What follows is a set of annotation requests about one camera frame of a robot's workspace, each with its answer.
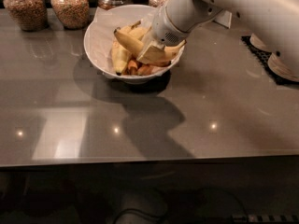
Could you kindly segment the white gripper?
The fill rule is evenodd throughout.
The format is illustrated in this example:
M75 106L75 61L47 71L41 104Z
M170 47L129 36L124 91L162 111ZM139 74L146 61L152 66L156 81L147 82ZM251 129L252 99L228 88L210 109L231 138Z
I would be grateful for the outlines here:
M179 7L163 5L153 15L151 26L142 38L145 44L137 60L155 63L164 55L165 46L174 47L189 35L189 14Z

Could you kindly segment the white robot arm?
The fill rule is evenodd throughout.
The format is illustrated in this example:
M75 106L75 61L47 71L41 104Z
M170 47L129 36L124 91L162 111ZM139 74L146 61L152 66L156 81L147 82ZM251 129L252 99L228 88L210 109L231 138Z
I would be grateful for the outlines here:
M256 34L294 75L299 74L299 0L168 0L156 11L137 59L153 63L198 25L229 11Z

